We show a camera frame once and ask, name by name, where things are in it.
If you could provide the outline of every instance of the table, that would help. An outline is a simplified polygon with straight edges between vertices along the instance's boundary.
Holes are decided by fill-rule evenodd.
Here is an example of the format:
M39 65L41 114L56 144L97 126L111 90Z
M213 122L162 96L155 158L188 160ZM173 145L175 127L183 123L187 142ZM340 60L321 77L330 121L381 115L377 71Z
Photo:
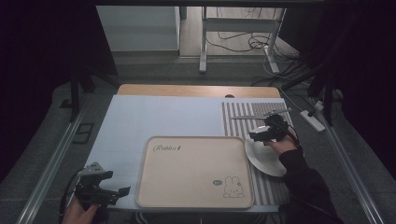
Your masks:
M179 211L176 208L143 208L134 199L147 140L166 135L244 139L249 130L263 125L262 120L232 120L230 117L279 108L286 108L286 105L275 88L122 85L107 110L86 165L98 161L106 170L114 172L110 180L101 184L103 189L131 186L130 194L110 206L112 209ZM274 213L281 204L289 202L289 191L281 177L266 175L252 165L250 172L256 199L253 206L241 211ZM216 210L195 208L193 211Z

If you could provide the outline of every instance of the black sleeve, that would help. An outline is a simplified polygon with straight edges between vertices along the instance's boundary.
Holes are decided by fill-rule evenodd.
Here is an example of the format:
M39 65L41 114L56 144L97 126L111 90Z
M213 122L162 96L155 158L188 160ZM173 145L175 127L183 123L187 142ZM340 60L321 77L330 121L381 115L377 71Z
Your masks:
M287 170L283 178L292 195L287 223L342 223L341 220L337 221L325 214L336 217L329 188L318 171L308 167L303 150L284 152L279 160ZM310 204L324 212L319 212Z

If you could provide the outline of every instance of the power strip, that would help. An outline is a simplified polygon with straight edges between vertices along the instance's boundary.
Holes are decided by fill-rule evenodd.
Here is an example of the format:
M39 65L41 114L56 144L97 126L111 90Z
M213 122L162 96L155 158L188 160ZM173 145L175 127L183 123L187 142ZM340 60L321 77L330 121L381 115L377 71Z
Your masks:
M313 116L308 116L308 111L302 111L300 115L315 129L318 133L323 132L326 128Z

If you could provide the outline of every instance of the striped mat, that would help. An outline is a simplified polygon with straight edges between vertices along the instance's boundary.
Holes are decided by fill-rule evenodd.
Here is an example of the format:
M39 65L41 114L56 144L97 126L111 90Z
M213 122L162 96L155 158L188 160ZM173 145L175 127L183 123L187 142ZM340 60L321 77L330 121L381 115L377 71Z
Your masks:
M221 103L225 136L238 136L245 140L250 130L264 125L262 119L231 119L232 117L260 115L275 109L286 109L286 105L284 103ZM289 114L282 115L291 124ZM290 201L290 192L281 177L266 175L252 164L250 164L250 172L255 194L254 205L281 205Z

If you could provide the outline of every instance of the black cable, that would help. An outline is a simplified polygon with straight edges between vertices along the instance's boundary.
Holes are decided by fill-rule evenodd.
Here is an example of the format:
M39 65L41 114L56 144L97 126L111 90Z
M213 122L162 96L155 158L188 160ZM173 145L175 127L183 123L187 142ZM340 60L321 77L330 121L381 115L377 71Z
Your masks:
M208 39L206 39L206 42L208 44L210 44L210 45L213 45L213 46L216 46L216 47L219 47L219 48L223 48L223 49L227 49L227 50L230 50L230 51L233 51L233 52L248 52L248 51L253 50L253 49L229 49L229 48L226 48L226 47L224 47L222 45L213 44Z
M309 117L311 117L312 115L314 115L314 113L317 111L317 109L316 109L314 106L312 106L311 104L309 104L309 102L306 101L305 98L304 98L303 96L297 94L296 92L294 92L294 91L292 91L292 90L289 90L289 91L291 91L294 95L299 96L299 97L300 97L301 99L303 99L309 106L311 106L311 107L314 109L314 110L312 110L312 111L310 111L310 112L308 113L308 116L309 116Z
M220 36L220 33L218 32L219 38L220 38L220 39L223 39L223 40L231 39L231 38L234 38L234 37L237 37L237 36L240 36L240 35L249 35L249 34L252 34L252 33L249 32L249 33L242 33L242 34L239 34L239 35L232 35L232 36L228 36L228 37L221 37L221 36Z
M277 46L277 44L275 44L275 48L276 48L277 51L279 51L279 53L281 54L281 55L277 54L276 51L274 50L275 56L278 56L279 58L284 58L284 59L286 59L286 60L300 59L299 53L297 53L297 54L298 54L297 56L289 56L289 55L284 54L282 51L280 51L280 49L279 49L279 47Z
M59 223L62 223L62 221L64 220L64 212L66 210L66 198L67 195L70 194L69 188L70 185L72 184L73 180L76 178L76 176L78 175L78 173L80 171L82 171L84 168L78 169L75 173L73 173L73 175L70 177L69 182L67 183L66 188L64 189L64 195L62 196L61 202L60 202L60 206L59 206Z
M279 73L279 74L276 74L276 76L273 76L273 77L263 77L262 80L255 81L255 82L252 83L250 86L254 86L255 84L257 84L257 83L259 83L259 82L272 79L272 81L268 84L268 86L270 87L276 80L278 80L278 79L280 78L279 76L288 76L288 75L291 74L295 69L297 69L298 67L301 66L301 65L299 64L299 65L297 65L296 67L292 68L289 72L287 72L287 70L289 70L289 69L291 68L291 66L292 66L292 64L293 64L294 62L295 62L295 61L293 61L292 63L290 63L290 64L288 65L288 67L287 67L283 72L281 72L281 73Z
M297 75L299 75L301 72L302 72L302 71L298 71L298 72L296 72L296 74L293 75L293 76L297 76ZM275 81L277 81L278 79L280 79L280 78L281 78L281 77L275 77L275 79L274 79L273 81L271 81L271 82L268 84L268 86L269 86L269 87L272 86L272 84L273 84ZM293 81L294 79L291 78L291 77L288 77L288 80L289 80L289 81Z
M263 41L260 41L258 39L256 39L257 37L261 37L261 38L266 38L267 41L266 43L264 43ZM251 37L248 39L248 44L250 45L251 48L253 48L252 44L253 43L257 43L258 45L260 45L259 48L255 47L256 49L263 49L265 46L267 46L267 42L268 42L269 37L265 36L265 35L253 35L253 33L251 33Z
M259 80L257 80L257 81L255 81L255 82L251 83L251 84L250 84L250 87L253 87L253 86L256 85L257 83L260 83L260 82L263 82L263 81L266 81L266 80L269 80L269 79L274 79L274 78L273 78L273 77L262 77L262 78L260 78Z
M278 54L278 53L276 53L276 51L273 51L273 55L274 55L274 57L276 57L278 60L280 60L280 61L292 61L292 60L299 60L299 58L298 57L290 57L290 56L283 56L283 55L280 55L280 54Z
M291 126L291 125L289 125L289 127L291 127L293 129L294 133L296 134L296 138L300 139L300 137L298 136L298 134L297 134L296 130L294 129L294 127Z
M295 129L293 127L291 127L290 125L288 125L288 127L291 127L294 130L294 133L296 134L294 136L294 134L292 134L291 132L289 132L289 130L284 129L281 125L277 124L276 122L271 122L271 123L266 123L265 125L275 125L278 129L282 130L285 134L287 134L291 140L293 140L294 144L297 146L297 148L300 148L300 140L298 139L298 134L295 131Z
M308 67L308 65L306 63L300 63L300 64L303 65L303 68L300 71L295 72L294 74L292 72L287 74L287 76L289 76L290 79L293 79L294 77L298 76L300 73L302 73Z
M299 64L297 64L295 67L293 67L289 72L286 72L286 71L288 71L288 70L291 68L291 65L292 65L293 63L297 62L297 61L298 61L297 59L293 60L293 62L291 62L291 64L290 64L290 66L288 66L288 67L285 69L285 71L282 72L281 75L283 75L283 76L288 76L288 75L290 75L294 70L296 70L297 68L301 67L302 65L306 65L305 63L299 63Z
M261 14L262 14L262 7L260 8L259 16L257 18L259 18Z
M245 16L245 18L246 18L250 14L250 12L254 12L256 10L256 8L254 7L253 10L249 10L249 9L247 10L247 8L245 7L244 10L247 12L247 15Z
M275 17L275 14L276 14L276 10L277 10L277 7L274 9L274 14L273 14L273 18Z

